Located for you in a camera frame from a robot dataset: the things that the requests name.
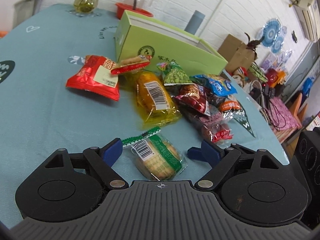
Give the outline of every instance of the white wall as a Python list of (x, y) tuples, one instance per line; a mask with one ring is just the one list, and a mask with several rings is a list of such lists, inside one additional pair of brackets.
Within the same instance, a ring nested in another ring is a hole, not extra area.
[[(115, 3), (123, 0), (99, 0), (99, 7), (116, 11)], [(215, 49), (218, 49), (226, 36), (231, 33), (243, 41), (247, 41), (244, 32), (251, 37), (271, 18), (278, 18), (288, 28), (284, 49), (295, 52), (287, 63), (287, 69), (294, 67), (300, 55), (308, 45), (304, 38), (294, 8), (289, 8), (290, 0), (225, 0), (220, 10), (215, 11), (220, 0), (155, 0), (149, 9), (157, 19), (182, 29), (192, 16), (194, 10), (206, 15), (197, 34), (201, 34)], [(73, 3), (73, 0), (43, 0), (41, 9), (55, 3)], [(295, 31), (298, 43), (291, 38)], [(260, 64), (269, 53), (269, 49), (259, 48), (257, 63)]]

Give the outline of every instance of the pink cloth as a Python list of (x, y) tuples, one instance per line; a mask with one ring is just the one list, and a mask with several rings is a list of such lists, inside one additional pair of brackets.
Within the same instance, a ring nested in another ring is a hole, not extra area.
[(278, 130), (287, 130), (290, 128), (299, 128), (300, 124), (295, 117), (290, 113), (289, 109), (285, 106), (282, 100), (275, 97), (270, 100), (270, 110), (268, 111), (269, 117), (274, 124), (278, 126)]

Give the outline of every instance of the triangular cutout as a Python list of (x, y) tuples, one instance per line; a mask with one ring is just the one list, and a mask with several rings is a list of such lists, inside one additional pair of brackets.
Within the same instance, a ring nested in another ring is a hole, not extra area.
[(279, 167), (270, 159), (268, 155), (262, 156), (260, 167), (264, 169), (274, 169), (274, 170), (279, 169)]
[(53, 159), (45, 166), (46, 168), (61, 168), (63, 167), (62, 154), (57, 154)]

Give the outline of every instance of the white heart drawing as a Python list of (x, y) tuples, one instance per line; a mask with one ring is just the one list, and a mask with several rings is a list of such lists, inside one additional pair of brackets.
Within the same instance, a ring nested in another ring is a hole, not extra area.
[(27, 33), (32, 32), (32, 31), (35, 31), (35, 30), (37, 30), (37, 29), (39, 29), (39, 28), (40, 28), (40, 27), (29, 26), (29, 27), (27, 27)]

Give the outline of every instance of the cardboard box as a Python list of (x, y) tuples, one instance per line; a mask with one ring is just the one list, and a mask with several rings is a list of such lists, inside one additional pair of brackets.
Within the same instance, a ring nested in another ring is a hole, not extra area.
[(228, 61), (225, 70), (229, 73), (233, 73), (239, 67), (248, 69), (254, 62), (254, 52), (231, 34), (224, 40), (218, 53)]
[(147, 70), (156, 70), (157, 63), (174, 60), (188, 75), (219, 75), (228, 63), (204, 40), (127, 10), (119, 22), (115, 43), (117, 62), (137, 55), (151, 55)]

